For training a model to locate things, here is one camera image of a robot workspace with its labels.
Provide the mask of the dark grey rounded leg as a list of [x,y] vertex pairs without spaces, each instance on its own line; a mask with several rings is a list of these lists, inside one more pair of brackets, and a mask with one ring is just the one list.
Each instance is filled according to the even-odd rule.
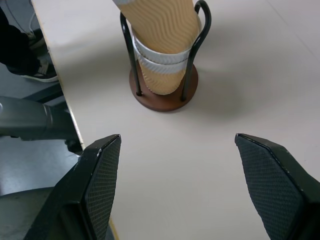
[[26,99],[0,96],[0,136],[23,141],[64,140],[70,152],[82,151],[69,112]]

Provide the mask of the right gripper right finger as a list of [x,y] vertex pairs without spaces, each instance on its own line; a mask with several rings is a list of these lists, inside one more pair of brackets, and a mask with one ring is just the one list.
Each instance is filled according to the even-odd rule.
[[282,145],[244,133],[234,142],[270,240],[320,240],[320,182]]

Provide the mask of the dark grey round disc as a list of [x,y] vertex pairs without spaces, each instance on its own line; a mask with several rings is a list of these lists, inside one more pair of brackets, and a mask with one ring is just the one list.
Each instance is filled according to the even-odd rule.
[[23,240],[46,201],[56,207],[63,199],[64,193],[56,187],[0,196],[0,240]]

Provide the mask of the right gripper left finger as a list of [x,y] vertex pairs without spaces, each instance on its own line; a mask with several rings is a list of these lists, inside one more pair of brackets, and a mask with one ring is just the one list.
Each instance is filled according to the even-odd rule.
[[87,146],[53,187],[23,240],[106,240],[121,143],[113,134]]

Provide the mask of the black sneaker white sole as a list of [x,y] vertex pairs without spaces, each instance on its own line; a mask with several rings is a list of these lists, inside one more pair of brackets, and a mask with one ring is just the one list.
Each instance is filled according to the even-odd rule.
[[39,63],[40,67],[35,74],[24,74],[22,77],[43,83],[57,82],[58,76],[54,65],[46,59],[41,59]]

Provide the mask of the tan ribbed paper cup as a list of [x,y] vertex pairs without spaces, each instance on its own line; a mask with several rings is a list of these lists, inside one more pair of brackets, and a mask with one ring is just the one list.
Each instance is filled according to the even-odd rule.
[[175,64],[160,64],[136,53],[144,82],[148,89],[158,95],[173,93],[186,73],[187,60]]
[[[159,20],[159,23],[156,23],[155,29],[152,28],[152,30],[159,31],[161,35],[163,35],[163,31],[161,28],[164,28],[166,26],[169,26],[169,29],[171,29],[171,23],[170,23],[170,17],[167,18],[166,12],[158,12],[154,15],[156,17],[156,20]],[[142,41],[142,38],[138,33],[131,28],[133,36],[134,36],[134,43],[137,47],[139,53],[144,56],[146,59],[157,63],[161,65],[173,65],[180,62],[185,61],[190,53],[191,47],[188,49],[179,52],[179,53],[162,53],[157,52],[149,47],[147,47],[144,42]]]
[[112,0],[140,42],[163,54],[188,50],[201,31],[193,0]]

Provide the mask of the black trouser leg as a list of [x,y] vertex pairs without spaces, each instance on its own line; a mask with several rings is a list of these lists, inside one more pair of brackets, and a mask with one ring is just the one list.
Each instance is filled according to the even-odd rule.
[[0,63],[22,75],[35,75],[40,61],[33,50],[44,43],[40,29],[23,33],[9,21],[0,7]]

